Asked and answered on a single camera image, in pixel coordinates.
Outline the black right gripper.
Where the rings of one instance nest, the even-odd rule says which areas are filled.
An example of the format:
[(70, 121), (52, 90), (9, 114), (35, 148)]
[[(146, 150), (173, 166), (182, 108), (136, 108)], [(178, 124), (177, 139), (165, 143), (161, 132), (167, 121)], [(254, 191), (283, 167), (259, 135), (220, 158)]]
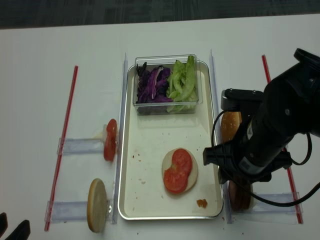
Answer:
[(292, 165), (289, 152), (281, 151), (267, 166), (260, 167), (251, 163), (246, 156), (238, 157), (232, 141), (212, 147), (203, 151), (203, 164), (219, 166), (218, 180), (221, 185), (227, 181), (236, 181), (236, 177), (246, 180), (249, 184), (256, 182), (269, 182), (272, 173)]

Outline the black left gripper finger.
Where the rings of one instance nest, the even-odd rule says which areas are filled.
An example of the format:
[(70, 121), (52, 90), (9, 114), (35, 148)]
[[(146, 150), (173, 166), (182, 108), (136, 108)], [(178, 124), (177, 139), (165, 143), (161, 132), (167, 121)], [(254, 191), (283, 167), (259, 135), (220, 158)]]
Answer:
[(8, 219), (5, 212), (0, 214), (0, 237), (5, 233), (8, 228)]
[(31, 234), (30, 221), (23, 220), (6, 240), (27, 240)]

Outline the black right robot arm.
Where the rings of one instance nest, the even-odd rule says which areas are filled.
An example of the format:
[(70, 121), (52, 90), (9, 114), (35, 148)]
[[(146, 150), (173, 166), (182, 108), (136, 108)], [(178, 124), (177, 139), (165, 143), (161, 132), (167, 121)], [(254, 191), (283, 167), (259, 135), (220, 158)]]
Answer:
[(220, 167), (221, 181), (241, 177), (249, 183), (268, 182), (272, 173), (289, 168), (284, 147), (296, 134), (320, 134), (320, 58), (298, 48), (297, 64), (264, 91), (225, 89), (224, 112), (239, 112), (242, 122), (233, 139), (207, 147), (204, 165)]

